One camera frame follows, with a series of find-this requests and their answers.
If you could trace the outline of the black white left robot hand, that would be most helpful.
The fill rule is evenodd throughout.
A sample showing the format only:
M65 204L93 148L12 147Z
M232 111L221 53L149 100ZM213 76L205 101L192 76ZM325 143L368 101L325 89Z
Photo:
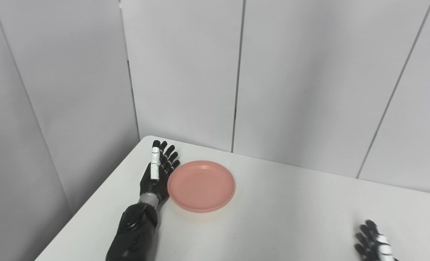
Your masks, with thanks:
M141 202L156 208L169 198L168 181L171 174L180 165L178 152L167 141L154 140L151 161L140 182Z

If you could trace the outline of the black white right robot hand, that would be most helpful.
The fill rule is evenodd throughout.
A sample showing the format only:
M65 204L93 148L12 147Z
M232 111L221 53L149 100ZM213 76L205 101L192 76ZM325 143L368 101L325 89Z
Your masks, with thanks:
M355 234L357 243L354 244L356 252L362 261L397 261L388 238L379 231L372 220L367 219Z

